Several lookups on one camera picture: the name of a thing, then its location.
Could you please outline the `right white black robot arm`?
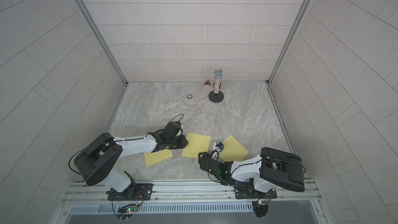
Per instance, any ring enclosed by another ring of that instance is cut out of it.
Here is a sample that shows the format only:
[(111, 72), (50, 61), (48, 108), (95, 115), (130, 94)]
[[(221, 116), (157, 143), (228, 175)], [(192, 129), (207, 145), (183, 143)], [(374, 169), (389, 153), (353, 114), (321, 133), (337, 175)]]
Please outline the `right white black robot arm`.
[(220, 162), (222, 149), (198, 154), (200, 169), (224, 186), (248, 183), (249, 191), (267, 193), (276, 187), (304, 192), (304, 166), (296, 154), (264, 147), (256, 157), (244, 161)]

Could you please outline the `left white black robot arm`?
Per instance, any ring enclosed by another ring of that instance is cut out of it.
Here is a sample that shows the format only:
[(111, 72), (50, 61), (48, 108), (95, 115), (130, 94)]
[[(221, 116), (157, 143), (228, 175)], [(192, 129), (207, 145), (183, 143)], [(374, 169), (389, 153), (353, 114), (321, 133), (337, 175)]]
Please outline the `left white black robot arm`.
[(72, 159), (88, 186), (105, 185), (125, 195), (134, 190), (135, 181), (128, 173), (114, 168), (119, 159), (139, 153), (183, 149), (187, 145), (188, 140), (183, 134), (170, 136), (151, 132), (139, 137), (116, 138), (110, 133), (102, 133)]

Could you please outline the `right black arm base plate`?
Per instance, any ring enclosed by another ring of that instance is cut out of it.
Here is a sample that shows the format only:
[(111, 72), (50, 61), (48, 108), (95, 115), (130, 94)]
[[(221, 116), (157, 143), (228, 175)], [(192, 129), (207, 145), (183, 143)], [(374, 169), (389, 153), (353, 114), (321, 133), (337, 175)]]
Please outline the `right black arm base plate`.
[(267, 193), (255, 190), (252, 178), (248, 182), (236, 181), (234, 188), (236, 199), (277, 199), (275, 189), (271, 189)]

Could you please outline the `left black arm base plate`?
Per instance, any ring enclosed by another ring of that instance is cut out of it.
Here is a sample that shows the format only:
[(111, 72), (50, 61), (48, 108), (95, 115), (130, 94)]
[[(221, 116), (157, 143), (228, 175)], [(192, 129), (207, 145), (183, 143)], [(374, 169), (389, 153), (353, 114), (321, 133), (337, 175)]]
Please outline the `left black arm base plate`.
[(123, 192), (117, 192), (114, 189), (107, 191), (108, 201), (142, 201), (150, 200), (154, 184), (131, 184)]

